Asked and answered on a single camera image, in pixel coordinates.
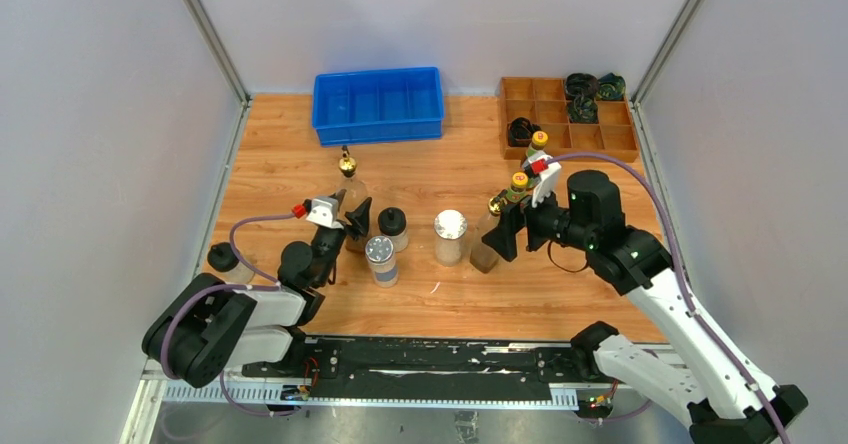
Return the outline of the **glass oil bottle gold spout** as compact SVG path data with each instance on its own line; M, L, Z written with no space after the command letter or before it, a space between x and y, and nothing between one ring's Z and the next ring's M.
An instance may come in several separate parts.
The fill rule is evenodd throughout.
M342 174L340 188L347 191L345 212L354 210L365 198L370 197L366 184L357 176L358 164L350 154L347 146L342 147L342 156L338 162L338 169ZM346 240L346 248L351 252L363 253L368 240L353 241L350 237Z

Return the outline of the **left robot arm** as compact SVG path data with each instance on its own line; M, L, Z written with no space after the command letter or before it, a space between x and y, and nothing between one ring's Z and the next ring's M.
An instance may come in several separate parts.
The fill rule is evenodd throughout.
M320 288L337 281L338 260L348 240L370 230L372 198L341 213L342 190L306 199L287 218L312 223L310 241L292 241L269 285L226 282L196 275L155 319L141 341L142 352L170 379L194 388L232 367L268 363L283 377L298 375L306 350L296 341L324 302Z

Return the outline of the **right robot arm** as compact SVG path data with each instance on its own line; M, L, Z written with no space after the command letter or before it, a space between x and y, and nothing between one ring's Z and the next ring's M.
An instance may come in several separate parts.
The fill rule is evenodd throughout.
M807 407L796 386L777 384L732 344L699 307L669 250L625 219L619 188L603 172L584 170L567 181L560 206L551 171L516 173L492 199L498 224L482 238L502 259L527 247L556 244L582 251L594 274L640 309L682 360L676 368L635 345L612 325L596 322L571 339L571 367L584 381L622 381L674 416L696 443L769 443Z

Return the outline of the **blue plastic divided bin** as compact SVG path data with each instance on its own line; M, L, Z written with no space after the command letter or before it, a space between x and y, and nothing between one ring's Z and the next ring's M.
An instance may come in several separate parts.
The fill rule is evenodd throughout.
M324 147L439 139L445 118L436 67L320 74L312 128Z

